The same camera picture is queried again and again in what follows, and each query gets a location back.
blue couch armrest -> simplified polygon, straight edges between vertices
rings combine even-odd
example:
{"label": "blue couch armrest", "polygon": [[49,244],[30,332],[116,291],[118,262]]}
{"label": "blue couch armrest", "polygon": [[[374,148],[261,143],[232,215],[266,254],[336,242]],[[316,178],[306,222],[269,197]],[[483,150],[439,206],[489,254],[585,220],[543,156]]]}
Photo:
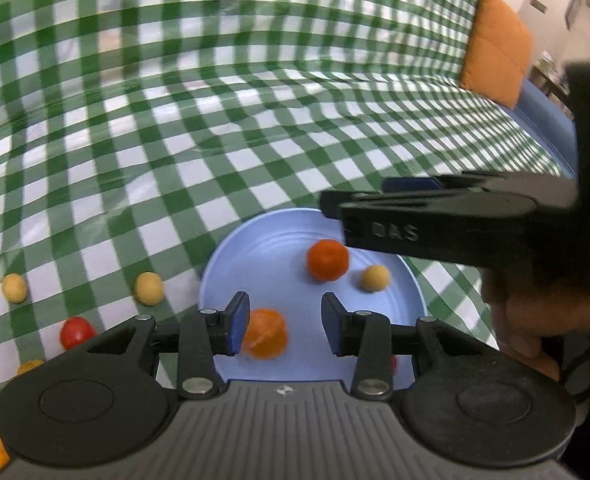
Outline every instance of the blue couch armrest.
{"label": "blue couch armrest", "polygon": [[533,83],[524,80],[515,110],[502,108],[549,152],[567,176],[577,176],[578,146],[575,125]]}

orange cushion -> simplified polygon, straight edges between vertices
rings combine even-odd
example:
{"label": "orange cushion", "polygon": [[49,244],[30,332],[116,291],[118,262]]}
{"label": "orange cushion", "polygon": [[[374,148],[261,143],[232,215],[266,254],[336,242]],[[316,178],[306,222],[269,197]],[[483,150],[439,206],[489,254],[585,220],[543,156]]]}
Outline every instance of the orange cushion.
{"label": "orange cushion", "polygon": [[503,0],[479,0],[460,87],[515,108],[533,37]]}

green and white gingham cloth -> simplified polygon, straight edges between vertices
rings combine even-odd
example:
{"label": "green and white gingham cloth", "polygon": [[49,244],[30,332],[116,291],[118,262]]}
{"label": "green and white gingham cloth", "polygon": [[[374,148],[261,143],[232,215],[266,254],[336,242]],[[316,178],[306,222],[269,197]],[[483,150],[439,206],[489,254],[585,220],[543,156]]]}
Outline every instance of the green and white gingham cloth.
{"label": "green and white gingham cloth", "polygon": [[[476,0],[0,0],[0,388],[99,330],[195,304],[216,244],[320,190],[465,169],[556,173],[458,88]],[[492,342],[473,269],[410,260],[432,314]],[[167,298],[137,304],[153,270]],[[171,362],[158,379],[169,384]]]}

metal screw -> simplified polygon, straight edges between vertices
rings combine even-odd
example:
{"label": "metal screw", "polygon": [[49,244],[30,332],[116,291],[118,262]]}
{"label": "metal screw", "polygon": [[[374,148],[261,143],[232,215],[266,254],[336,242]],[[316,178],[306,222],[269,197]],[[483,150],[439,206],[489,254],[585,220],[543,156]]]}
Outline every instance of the metal screw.
{"label": "metal screw", "polygon": [[207,394],[213,389],[213,381],[206,377],[191,377],[182,383],[184,392],[190,394]]}
{"label": "metal screw", "polygon": [[364,395],[376,397],[385,394],[389,385],[379,379],[363,379],[357,384],[357,389]]}

red fruit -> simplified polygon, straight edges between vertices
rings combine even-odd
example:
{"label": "red fruit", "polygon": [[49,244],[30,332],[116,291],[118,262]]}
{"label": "red fruit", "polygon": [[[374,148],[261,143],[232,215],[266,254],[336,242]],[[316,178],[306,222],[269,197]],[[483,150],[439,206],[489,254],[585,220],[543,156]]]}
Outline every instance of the red fruit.
{"label": "red fruit", "polygon": [[69,350],[96,335],[97,332],[86,319],[75,316],[64,323],[59,332],[59,341],[66,350]]}

